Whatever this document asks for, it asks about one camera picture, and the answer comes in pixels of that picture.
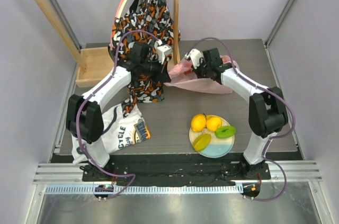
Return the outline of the pink plastic bag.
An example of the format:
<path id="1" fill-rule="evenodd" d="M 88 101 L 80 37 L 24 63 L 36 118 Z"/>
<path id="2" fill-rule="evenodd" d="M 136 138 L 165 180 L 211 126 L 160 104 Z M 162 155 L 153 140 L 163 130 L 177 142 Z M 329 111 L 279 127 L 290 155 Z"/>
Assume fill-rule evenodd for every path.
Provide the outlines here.
<path id="1" fill-rule="evenodd" d="M 192 65 L 192 61 L 183 58 L 168 72 L 171 82 L 164 83 L 164 85 L 207 94 L 231 94 L 233 92 L 231 88 L 220 85 L 210 78 L 197 78 Z"/>

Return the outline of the wooden clothes rack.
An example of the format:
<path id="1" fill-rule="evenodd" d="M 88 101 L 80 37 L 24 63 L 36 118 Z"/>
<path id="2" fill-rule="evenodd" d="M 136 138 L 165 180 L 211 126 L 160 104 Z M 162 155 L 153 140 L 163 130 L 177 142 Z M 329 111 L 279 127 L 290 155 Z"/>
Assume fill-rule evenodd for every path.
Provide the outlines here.
<path id="1" fill-rule="evenodd" d="M 78 65 L 78 87 L 98 83 L 113 67 L 105 42 L 119 0 L 35 0 Z"/>

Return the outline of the orange fake fruit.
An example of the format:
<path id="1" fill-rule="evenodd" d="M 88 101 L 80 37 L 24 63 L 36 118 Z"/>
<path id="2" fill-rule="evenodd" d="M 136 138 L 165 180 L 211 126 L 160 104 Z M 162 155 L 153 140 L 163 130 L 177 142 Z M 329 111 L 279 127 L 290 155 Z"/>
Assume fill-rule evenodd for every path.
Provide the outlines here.
<path id="1" fill-rule="evenodd" d="M 211 132 L 216 132 L 216 130 L 222 126 L 222 119 L 218 116 L 207 115 L 206 116 L 206 128 Z"/>

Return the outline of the yellow fake lemon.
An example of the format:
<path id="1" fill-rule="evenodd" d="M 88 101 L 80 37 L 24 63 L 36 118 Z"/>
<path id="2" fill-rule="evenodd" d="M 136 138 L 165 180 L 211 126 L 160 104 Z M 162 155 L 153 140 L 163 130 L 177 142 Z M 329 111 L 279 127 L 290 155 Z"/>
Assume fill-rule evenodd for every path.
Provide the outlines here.
<path id="1" fill-rule="evenodd" d="M 197 114 L 191 120 L 191 129 L 193 132 L 201 132 L 206 127 L 206 115 Z"/>

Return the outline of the green fake fruit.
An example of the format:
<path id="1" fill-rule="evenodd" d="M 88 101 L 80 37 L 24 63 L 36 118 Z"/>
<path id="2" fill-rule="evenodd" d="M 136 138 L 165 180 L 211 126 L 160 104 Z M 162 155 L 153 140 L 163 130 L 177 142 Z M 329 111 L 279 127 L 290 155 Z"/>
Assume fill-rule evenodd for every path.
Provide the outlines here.
<path id="1" fill-rule="evenodd" d="M 219 139 L 226 139 L 235 135 L 236 131 L 236 128 L 233 126 L 220 126 L 215 131 L 215 136 Z"/>

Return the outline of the yellow green fake starfruit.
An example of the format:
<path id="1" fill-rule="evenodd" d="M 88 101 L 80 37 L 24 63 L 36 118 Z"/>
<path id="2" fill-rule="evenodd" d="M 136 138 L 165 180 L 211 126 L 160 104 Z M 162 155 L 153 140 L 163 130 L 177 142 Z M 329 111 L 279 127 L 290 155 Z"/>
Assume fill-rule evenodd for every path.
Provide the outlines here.
<path id="1" fill-rule="evenodd" d="M 211 134 L 208 134 L 208 133 L 203 133 L 197 136 L 192 144 L 194 150 L 197 152 L 201 152 L 204 149 L 206 149 L 208 144 L 211 142 L 211 138 L 212 138 Z"/>

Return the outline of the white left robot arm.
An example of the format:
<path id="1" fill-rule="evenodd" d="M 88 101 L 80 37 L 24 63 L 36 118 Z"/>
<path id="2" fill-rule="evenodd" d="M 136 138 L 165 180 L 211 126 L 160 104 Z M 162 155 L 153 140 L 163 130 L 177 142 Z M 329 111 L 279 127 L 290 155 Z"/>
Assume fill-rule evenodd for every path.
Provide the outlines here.
<path id="1" fill-rule="evenodd" d="M 136 82 L 144 74 L 169 82 L 167 64 L 172 48 L 156 41 L 156 59 L 148 59 L 150 45 L 135 42 L 127 58 L 120 58 L 115 67 L 92 89 L 68 100 L 66 129 L 72 134 L 74 162 L 88 160 L 95 167 L 94 174 L 101 181 L 112 177 L 113 168 L 108 165 L 110 155 L 104 147 L 102 134 L 104 122 L 102 110 L 122 88 Z"/>

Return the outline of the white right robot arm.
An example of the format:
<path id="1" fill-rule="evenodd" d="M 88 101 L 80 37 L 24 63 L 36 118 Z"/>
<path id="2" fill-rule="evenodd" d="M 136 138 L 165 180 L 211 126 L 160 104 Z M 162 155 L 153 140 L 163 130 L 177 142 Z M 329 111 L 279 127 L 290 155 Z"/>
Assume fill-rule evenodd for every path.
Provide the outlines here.
<path id="1" fill-rule="evenodd" d="M 209 78 L 229 87 L 248 103 L 248 124 L 252 134 L 238 166 L 240 176 L 256 178 L 264 167 L 264 153 L 270 141 L 288 123 L 282 90 L 255 82 L 232 62 L 223 63 L 217 48 L 203 52 L 192 49 L 185 58 L 191 60 L 197 78 Z"/>

